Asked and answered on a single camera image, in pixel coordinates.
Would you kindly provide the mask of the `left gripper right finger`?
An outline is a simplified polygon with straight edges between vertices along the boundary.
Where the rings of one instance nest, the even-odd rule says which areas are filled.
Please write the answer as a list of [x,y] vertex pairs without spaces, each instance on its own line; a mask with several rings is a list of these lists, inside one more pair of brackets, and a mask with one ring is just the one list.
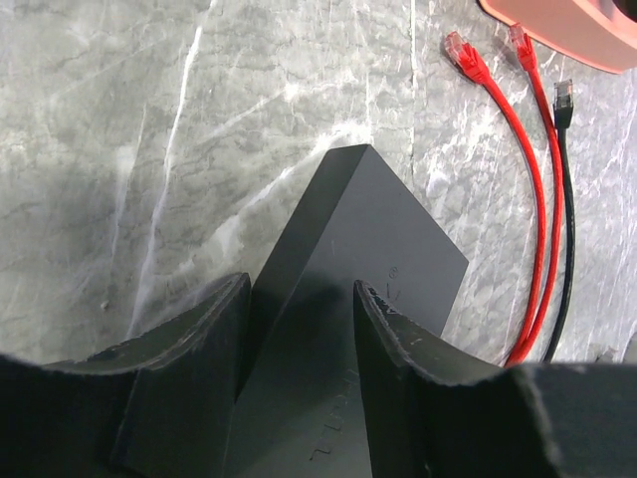
[[636,368],[472,357],[353,287],[376,477],[632,477]]

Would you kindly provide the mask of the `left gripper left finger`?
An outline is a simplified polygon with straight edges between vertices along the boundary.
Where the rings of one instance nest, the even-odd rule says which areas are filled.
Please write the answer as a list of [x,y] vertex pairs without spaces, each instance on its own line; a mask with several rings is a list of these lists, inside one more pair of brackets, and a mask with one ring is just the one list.
[[1,358],[5,477],[219,477],[250,309],[234,274],[153,330],[81,361]]

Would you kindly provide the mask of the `black network switch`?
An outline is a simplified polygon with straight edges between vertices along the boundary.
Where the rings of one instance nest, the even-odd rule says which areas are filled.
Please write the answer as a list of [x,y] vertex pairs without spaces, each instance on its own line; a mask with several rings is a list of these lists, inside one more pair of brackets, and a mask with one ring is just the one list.
[[354,283],[440,335],[467,267],[372,146],[329,150],[252,289],[226,475],[369,476]]

